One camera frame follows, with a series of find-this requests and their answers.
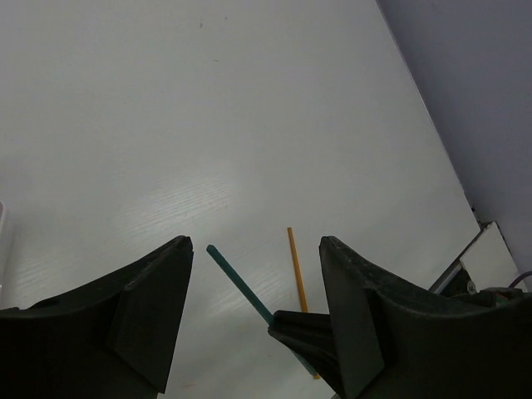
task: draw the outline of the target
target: gray wall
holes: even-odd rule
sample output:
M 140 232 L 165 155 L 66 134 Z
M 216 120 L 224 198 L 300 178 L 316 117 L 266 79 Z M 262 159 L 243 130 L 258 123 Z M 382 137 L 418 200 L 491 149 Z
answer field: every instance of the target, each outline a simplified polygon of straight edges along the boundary
M 377 2 L 470 204 L 532 269 L 532 2 Z

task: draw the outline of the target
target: cable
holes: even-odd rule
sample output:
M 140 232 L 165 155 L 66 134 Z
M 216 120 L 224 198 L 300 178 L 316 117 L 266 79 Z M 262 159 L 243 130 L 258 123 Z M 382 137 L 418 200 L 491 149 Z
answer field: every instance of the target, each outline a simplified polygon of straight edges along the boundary
M 521 281 L 523 281 L 527 277 L 532 277 L 532 270 L 530 270 L 529 272 L 522 273 L 518 278 L 512 281 L 512 284 L 510 284 L 508 288 L 515 288 L 517 284 L 519 284 Z

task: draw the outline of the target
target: white object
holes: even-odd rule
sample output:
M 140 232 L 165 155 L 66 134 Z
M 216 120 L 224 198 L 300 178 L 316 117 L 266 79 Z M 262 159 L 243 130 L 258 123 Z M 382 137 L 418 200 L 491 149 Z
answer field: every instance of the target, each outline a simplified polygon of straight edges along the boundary
M 321 236 L 428 288 L 479 232 L 373 0 L 0 2 L 6 306 L 195 246 L 165 398 L 324 398 L 271 310 L 328 311 Z
M 8 218 L 6 206 L 0 202 L 0 300 L 2 299 L 3 273 L 6 268 L 7 256 L 11 249 L 12 223 Z
M 496 222 L 490 223 L 460 259 L 476 289 L 508 287 L 520 272 Z M 525 282 L 517 288 L 528 292 Z

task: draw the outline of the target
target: orange stick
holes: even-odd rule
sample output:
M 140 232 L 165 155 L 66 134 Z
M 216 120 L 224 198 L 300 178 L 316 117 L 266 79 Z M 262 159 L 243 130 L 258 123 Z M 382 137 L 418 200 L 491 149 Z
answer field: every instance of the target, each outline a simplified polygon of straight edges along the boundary
M 288 240 L 290 241 L 290 250 L 292 251 L 293 271 L 296 274 L 296 284 L 298 285 L 299 302 L 301 303 L 301 311 L 308 313 L 307 297 L 305 296 L 305 287 L 303 286 L 303 279 L 301 278 L 301 269 L 299 268 L 298 251 L 296 250 L 296 242 L 293 239 L 293 231 L 288 227 Z

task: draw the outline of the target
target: white table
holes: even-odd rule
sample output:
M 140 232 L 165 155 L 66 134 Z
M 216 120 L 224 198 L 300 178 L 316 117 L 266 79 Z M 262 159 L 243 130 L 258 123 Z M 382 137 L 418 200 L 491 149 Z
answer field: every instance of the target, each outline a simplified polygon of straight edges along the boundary
M 479 231 L 373 0 L 6 0 L 0 198 L 17 225 L 4 307 L 190 235 L 166 397 L 325 398 L 209 259 L 271 310 L 311 311 L 333 234 L 428 287 Z

